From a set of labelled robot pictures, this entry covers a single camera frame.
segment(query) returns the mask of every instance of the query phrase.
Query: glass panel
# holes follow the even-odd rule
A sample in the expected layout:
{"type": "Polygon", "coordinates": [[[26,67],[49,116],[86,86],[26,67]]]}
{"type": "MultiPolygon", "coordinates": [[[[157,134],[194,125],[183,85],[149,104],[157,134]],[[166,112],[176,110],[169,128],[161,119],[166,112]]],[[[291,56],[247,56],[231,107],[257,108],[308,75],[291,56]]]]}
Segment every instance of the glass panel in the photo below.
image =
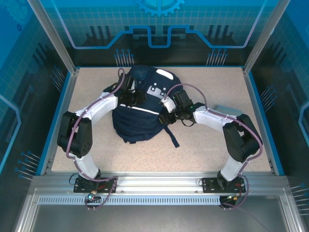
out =
{"type": "Polygon", "coordinates": [[[308,9],[308,1],[290,2],[252,69],[291,186],[309,186],[308,9]]]}
{"type": "Polygon", "coordinates": [[[0,222],[1,232],[11,232],[37,169],[67,70],[27,1],[1,3],[0,222]]]}
{"type": "Polygon", "coordinates": [[[43,0],[76,66],[243,65],[277,0],[43,0]]]}

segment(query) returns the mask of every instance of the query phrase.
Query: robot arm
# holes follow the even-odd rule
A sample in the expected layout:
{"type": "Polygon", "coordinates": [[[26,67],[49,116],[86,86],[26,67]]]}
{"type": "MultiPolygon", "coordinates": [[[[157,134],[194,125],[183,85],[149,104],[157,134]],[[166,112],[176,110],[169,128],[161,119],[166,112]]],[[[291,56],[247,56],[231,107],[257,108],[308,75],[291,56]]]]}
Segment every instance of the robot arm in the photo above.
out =
{"type": "Polygon", "coordinates": [[[77,130],[70,145],[69,158],[73,159],[79,175],[84,179],[100,179],[100,170],[93,162],[90,149],[92,146],[92,128],[93,126],[109,111],[115,109],[118,105],[124,104],[134,106],[146,101],[146,95],[139,90],[135,90],[134,78],[125,74],[124,81],[121,82],[122,76],[116,86],[120,85],[119,90],[111,94],[115,89],[113,86],[106,88],[98,97],[95,104],[87,106],[75,113],[67,111],[61,119],[60,130],[57,144],[66,152],[69,145],[69,138],[72,128],[78,118],[83,114],[77,130]]]}
{"type": "Polygon", "coordinates": [[[167,97],[162,104],[166,107],[166,112],[160,115],[160,120],[165,124],[172,124],[177,119],[190,120],[193,123],[204,124],[225,136],[225,143],[229,153],[229,158],[218,173],[218,184],[225,190],[233,180],[235,180],[245,167],[247,159],[253,156],[259,149],[257,140],[241,125],[231,118],[241,121],[250,128],[261,141],[250,118],[242,114],[240,116],[230,116],[224,113],[206,108],[202,103],[193,104],[184,90],[176,92],[173,99],[167,97]]]}

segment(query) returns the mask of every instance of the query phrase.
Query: work surface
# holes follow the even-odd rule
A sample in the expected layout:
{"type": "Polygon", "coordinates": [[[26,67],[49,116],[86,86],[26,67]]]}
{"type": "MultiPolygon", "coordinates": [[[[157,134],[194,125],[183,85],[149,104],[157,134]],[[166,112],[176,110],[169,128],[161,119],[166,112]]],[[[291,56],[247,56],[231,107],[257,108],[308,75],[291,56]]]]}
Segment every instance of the work surface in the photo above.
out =
{"type": "MultiPolygon", "coordinates": [[[[165,67],[176,74],[182,83],[197,86],[206,95],[208,107],[223,105],[249,115],[258,129],[249,93],[241,68],[165,67]]],[[[118,80],[118,68],[81,68],[76,80],[69,111],[89,105],[103,89],[118,80]]],[[[194,103],[202,96],[184,87],[194,103]]],[[[180,121],[169,125],[180,147],[175,148],[163,130],[149,141],[125,144],[112,126],[109,112],[93,128],[92,157],[101,171],[218,171],[229,156],[222,133],[205,125],[185,127],[180,121]]],[[[248,164],[246,171],[270,171],[265,151],[248,164]]],[[[53,172],[74,172],[71,159],[58,147],[53,172]]]]}

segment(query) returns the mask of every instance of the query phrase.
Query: white reflective stripe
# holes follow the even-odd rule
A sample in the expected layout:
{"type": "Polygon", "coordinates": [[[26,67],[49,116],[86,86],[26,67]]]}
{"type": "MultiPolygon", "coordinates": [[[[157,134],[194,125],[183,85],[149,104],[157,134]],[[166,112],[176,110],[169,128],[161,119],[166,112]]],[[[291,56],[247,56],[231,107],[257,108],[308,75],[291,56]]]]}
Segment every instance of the white reflective stripe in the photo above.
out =
{"type": "Polygon", "coordinates": [[[162,70],[162,69],[157,69],[156,73],[161,74],[162,76],[167,77],[170,80],[174,80],[174,77],[172,74],[170,74],[169,72],[162,70]]]}
{"type": "Polygon", "coordinates": [[[145,111],[145,112],[148,112],[148,113],[151,113],[151,114],[154,114],[154,115],[159,115],[159,113],[157,113],[157,112],[154,112],[154,111],[151,111],[151,110],[142,109],[142,108],[138,108],[138,107],[135,107],[135,106],[130,107],[130,106],[126,106],[124,104],[120,104],[120,106],[127,107],[127,108],[132,108],[132,109],[135,109],[135,110],[145,111]]]}

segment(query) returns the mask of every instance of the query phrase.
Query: grid pattern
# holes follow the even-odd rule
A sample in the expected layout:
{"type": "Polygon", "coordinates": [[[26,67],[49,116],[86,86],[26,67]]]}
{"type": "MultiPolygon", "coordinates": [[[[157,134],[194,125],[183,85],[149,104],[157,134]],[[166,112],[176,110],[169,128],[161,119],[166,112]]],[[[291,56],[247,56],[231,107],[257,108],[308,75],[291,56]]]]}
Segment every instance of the grid pattern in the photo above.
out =
{"type": "MultiPolygon", "coordinates": [[[[168,16],[151,16],[145,14],[138,6],[132,7],[97,7],[97,8],[60,8],[59,12],[73,38],[76,46],[82,46],[87,40],[86,34],[91,34],[90,26],[103,27],[103,37],[108,38],[105,26],[109,27],[112,36],[125,30],[125,26],[148,25],[155,26],[155,36],[164,36],[164,26],[190,25],[207,35],[210,26],[214,25],[211,38],[215,37],[217,26],[221,25],[218,38],[222,37],[223,28],[229,25],[227,34],[233,33],[232,39],[237,45],[243,45],[253,26],[261,7],[257,6],[183,6],[174,14],[168,16]]],[[[68,38],[54,9],[46,9],[61,39],[69,45],[68,38]]],[[[254,44],[261,33],[273,7],[265,7],[256,30],[249,44],[254,44]]]]}
{"type": "Polygon", "coordinates": [[[309,49],[287,14],[283,14],[268,45],[278,42],[281,43],[286,53],[281,69],[285,73],[295,72],[307,98],[309,98],[309,49]]]}
{"type": "MultiPolygon", "coordinates": [[[[0,68],[0,94],[9,101],[12,101],[25,73],[36,73],[38,71],[39,65],[32,58],[32,55],[39,42],[50,45],[43,28],[36,16],[33,15],[0,68]]],[[[7,110],[8,106],[0,101],[0,123],[7,110]]]]}

